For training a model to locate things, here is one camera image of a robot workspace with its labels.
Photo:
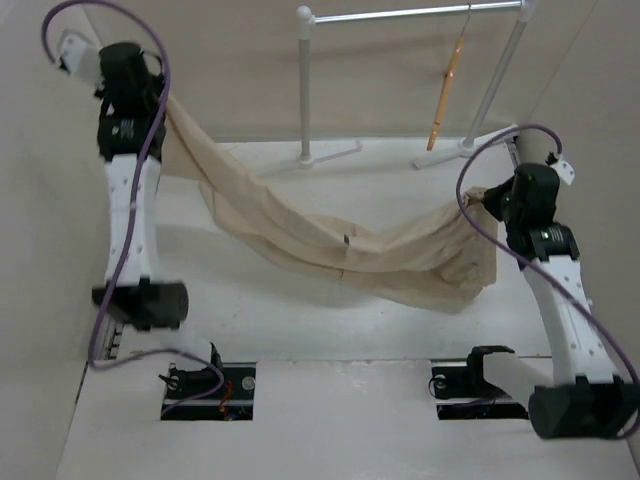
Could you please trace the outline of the beige trousers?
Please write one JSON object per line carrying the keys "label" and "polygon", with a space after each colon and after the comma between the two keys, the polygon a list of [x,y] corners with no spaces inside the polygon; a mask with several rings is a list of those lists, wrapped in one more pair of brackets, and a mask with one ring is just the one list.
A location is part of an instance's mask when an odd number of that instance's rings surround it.
{"label": "beige trousers", "polygon": [[474,187],[402,224],[372,232],[306,213],[216,143],[175,97],[166,107],[165,175],[196,180],[217,227],[274,265],[411,307],[463,310],[497,280],[497,221]]}

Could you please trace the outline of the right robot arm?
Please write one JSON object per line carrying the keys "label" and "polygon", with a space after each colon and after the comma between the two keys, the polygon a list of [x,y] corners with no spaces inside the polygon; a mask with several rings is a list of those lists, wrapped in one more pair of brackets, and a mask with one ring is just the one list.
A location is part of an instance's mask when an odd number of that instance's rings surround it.
{"label": "right robot arm", "polygon": [[505,346],[472,349],[464,384],[473,394],[506,393],[522,405],[542,439],[622,440],[639,421],[639,381],[625,381],[604,346],[582,287],[572,230],[555,221],[561,178],[549,166],[525,163],[486,191],[482,205],[507,233],[536,300],[551,351],[550,376]]}

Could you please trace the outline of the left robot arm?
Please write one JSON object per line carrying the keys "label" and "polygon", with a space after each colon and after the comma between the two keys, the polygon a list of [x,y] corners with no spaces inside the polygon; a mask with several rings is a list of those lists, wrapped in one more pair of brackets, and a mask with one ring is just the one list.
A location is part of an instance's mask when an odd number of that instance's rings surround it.
{"label": "left robot arm", "polygon": [[183,323],[189,308],[186,285],[160,266],[156,196],[166,137],[167,78],[150,72],[143,48],[120,42],[97,53],[101,101],[97,142],[104,161],[110,215],[110,253],[105,280],[92,290],[100,316],[140,333],[160,333],[164,349],[188,369],[165,377],[180,389],[186,380],[197,394],[214,398],[224,373],[214,345],[197,341]]}

